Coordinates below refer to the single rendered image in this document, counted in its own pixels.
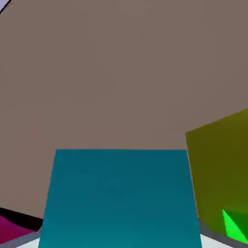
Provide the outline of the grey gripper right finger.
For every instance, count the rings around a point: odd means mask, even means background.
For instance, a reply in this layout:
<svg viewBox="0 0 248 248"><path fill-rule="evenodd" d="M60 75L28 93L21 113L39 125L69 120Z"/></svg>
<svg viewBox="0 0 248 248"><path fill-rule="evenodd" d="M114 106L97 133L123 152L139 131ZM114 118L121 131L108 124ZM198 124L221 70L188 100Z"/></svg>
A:
<svg viewBox="0 0 248 248"><path fill-rule="evenodd" d="M200 218L198 218L198 222L202 248L248 248L248 244L212 232Z"/></svg>

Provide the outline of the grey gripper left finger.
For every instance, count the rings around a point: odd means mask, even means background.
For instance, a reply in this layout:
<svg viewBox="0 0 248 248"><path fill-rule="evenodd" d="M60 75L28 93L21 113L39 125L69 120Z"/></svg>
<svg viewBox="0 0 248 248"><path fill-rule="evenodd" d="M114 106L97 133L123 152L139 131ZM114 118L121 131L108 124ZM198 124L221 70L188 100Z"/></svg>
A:
<svg viewBox="0 0 248 248"><path fill-rule="evenodd" d="M17 248L40 237L41 229L0 244L0 248Z"/></svg>

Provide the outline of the small teal cube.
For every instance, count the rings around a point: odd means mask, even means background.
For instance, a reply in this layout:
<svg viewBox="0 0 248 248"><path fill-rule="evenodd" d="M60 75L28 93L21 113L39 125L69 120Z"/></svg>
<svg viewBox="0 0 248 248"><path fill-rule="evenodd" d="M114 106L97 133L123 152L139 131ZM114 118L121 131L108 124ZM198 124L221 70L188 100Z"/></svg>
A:
<svg viewBox="0 0 248 248"><path fill-rule="evenodd" d="M202 248L186 150L57 150L38 248Z"/></svg>

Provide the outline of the small green cube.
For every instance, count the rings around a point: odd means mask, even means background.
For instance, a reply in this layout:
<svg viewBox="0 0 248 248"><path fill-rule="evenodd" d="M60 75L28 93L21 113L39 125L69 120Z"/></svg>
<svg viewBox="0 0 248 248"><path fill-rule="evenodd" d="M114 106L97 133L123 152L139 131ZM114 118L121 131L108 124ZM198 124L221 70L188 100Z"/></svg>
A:
<svg viewBox="0 0 248 248"><path fill-rule="evenodd" d="M222 210L226 235L248 244L248 210L225 208Z"/></svg>

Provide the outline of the large magenta box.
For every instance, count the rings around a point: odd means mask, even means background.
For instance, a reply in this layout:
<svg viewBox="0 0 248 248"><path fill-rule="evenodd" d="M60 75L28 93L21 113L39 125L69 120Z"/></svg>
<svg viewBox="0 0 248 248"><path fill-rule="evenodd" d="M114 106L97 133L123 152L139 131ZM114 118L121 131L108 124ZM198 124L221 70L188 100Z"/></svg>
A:
<svg viewBox="0 0 248 248"><path fill-rule="evenodd" d="M0 244L41 229L43 219L0 207Z"/></svg>

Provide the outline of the large olive yellow box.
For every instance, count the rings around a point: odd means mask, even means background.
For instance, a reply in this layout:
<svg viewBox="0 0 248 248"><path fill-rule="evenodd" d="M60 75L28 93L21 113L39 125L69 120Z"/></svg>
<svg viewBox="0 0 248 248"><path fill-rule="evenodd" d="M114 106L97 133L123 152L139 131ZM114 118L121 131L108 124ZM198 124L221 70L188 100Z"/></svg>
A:
<svg viewBox="0 0 248 248"><path fill-rule="evenodd" d="M199 219L226 235L229 217L248 241L248 109L186 133Z"/></svg>

